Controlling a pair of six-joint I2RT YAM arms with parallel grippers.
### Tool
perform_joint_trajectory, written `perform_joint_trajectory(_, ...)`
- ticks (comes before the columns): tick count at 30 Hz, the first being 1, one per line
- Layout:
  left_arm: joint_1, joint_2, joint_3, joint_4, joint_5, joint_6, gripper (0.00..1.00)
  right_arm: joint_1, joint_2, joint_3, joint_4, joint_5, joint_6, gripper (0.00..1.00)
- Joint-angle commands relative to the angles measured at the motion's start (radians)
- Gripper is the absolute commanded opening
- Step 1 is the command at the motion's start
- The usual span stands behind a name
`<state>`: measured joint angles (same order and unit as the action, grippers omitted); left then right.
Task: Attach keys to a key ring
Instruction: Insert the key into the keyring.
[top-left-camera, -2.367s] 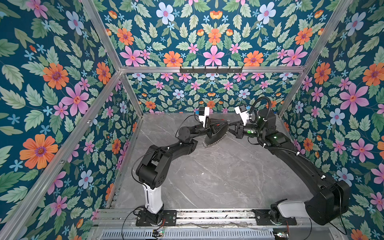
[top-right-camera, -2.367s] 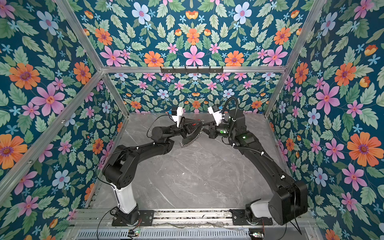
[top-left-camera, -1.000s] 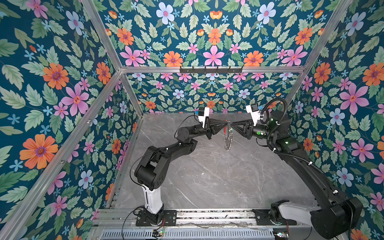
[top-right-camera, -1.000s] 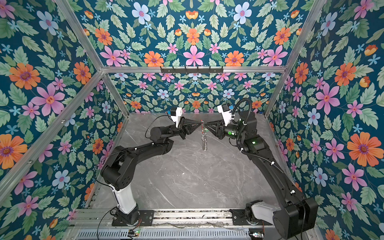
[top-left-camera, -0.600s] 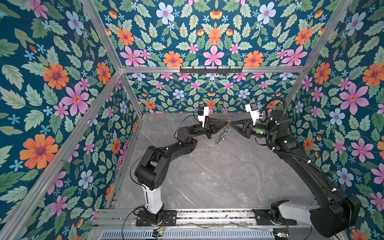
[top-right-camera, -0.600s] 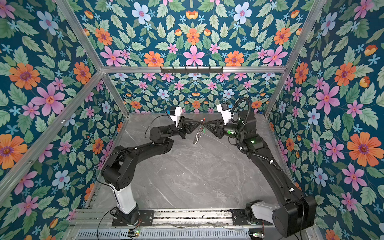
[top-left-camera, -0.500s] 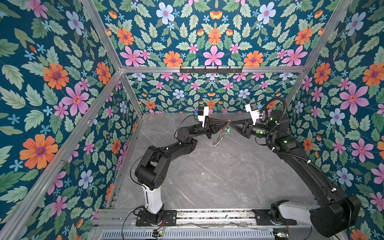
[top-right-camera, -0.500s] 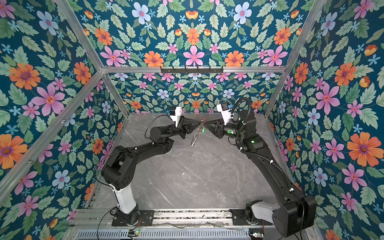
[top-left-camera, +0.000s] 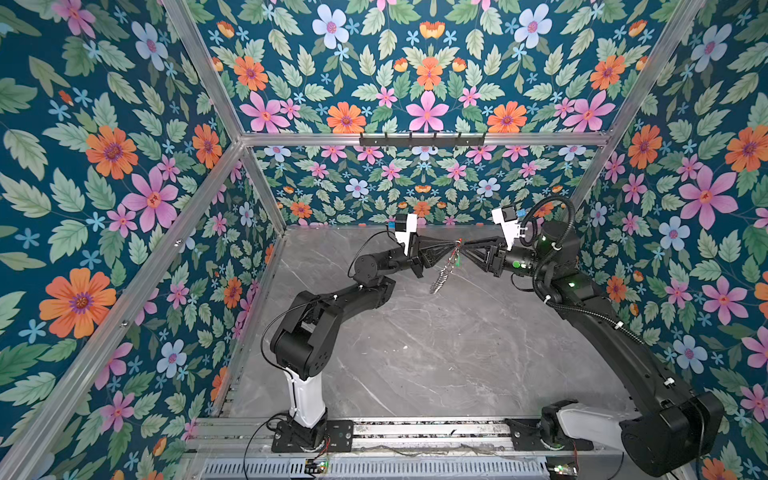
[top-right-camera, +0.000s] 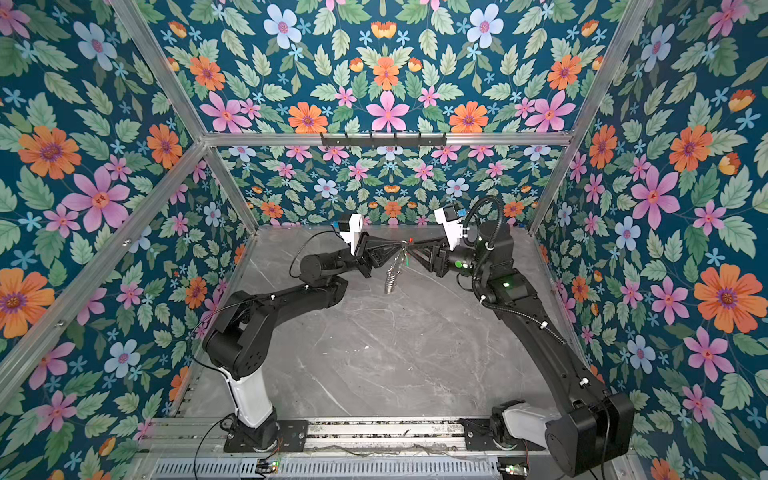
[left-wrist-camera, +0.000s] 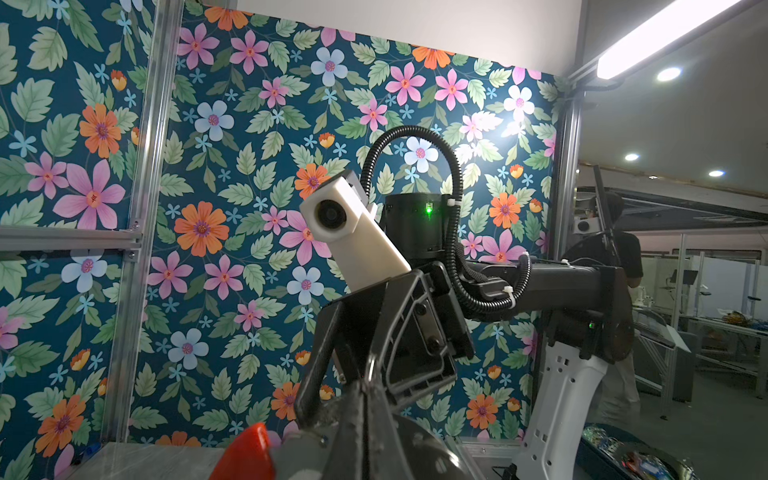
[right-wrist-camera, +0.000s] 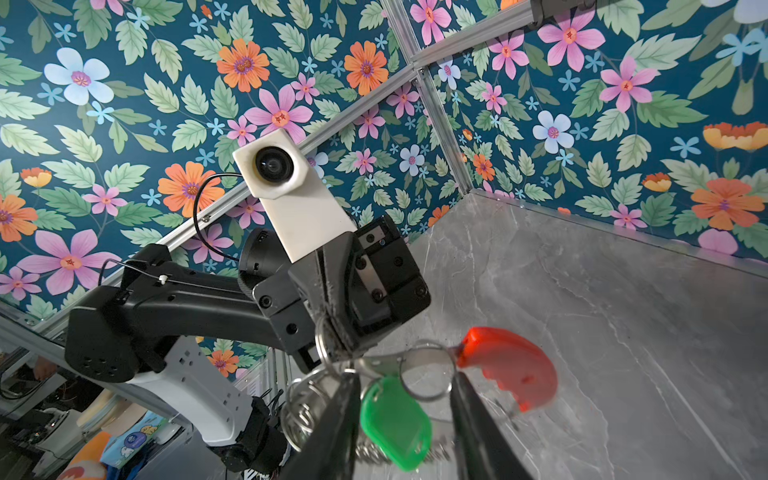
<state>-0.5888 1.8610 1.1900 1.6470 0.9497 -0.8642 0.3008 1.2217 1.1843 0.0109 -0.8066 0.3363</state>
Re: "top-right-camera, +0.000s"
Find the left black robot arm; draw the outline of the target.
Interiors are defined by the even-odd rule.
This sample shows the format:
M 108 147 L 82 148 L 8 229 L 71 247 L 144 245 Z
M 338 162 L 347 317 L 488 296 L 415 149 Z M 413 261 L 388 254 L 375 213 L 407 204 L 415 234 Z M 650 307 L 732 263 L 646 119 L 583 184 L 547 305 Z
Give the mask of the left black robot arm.
M 296 317 L 337 305 L 347 290 L 345 273 L 358 271 L 369 278 L 403 246 L 403 242 L 363 233 L 354 250 L 346 247 L 304 256 L 296 286 L 253 295 L 237 291 L 230 296 L 203 342 L 233 399 L 227 452 L 268 451 L 279 445 L 277 412 L 262 373 L 274 330 Z

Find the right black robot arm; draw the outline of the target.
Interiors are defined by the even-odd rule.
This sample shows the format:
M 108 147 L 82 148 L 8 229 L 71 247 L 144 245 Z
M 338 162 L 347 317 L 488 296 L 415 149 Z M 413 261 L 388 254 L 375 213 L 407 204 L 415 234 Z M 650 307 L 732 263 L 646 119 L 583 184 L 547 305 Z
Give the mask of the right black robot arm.
M 609 391 L 552 324 L 538 291 L 514 264 L 514 245 L 507 225 L 486 222 L 472 242 L 444 236 L 409 242 L 406 251 L 438 277 L 454 271 L 469 278 L 478 303 L 517 337 L 552 395 L 552 411 L 524 400 L 495 406 L 494 443 L 544 447 L 571 478 L 603 469 L 628 452 L 635 408 L 627 395 Z

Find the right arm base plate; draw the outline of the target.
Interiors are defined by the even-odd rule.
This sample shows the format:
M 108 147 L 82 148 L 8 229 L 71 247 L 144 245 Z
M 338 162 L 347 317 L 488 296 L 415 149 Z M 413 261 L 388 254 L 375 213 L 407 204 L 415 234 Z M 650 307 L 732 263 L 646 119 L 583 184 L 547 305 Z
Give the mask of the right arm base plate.
M 546 448 L 512 437 L 500 420 L 492 418 L 460 418 L 465 447 L 469 451 L 545 451 Z

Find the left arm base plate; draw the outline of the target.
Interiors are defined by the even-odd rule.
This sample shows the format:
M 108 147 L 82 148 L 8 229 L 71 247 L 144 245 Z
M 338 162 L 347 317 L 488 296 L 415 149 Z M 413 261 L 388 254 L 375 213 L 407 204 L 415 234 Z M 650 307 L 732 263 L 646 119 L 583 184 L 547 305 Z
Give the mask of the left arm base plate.
M 267 420 L 259 427 L 249 427 L 237 420 L 227 428 L 225 453 L 298 453 L 308 438 L 306 420 Z

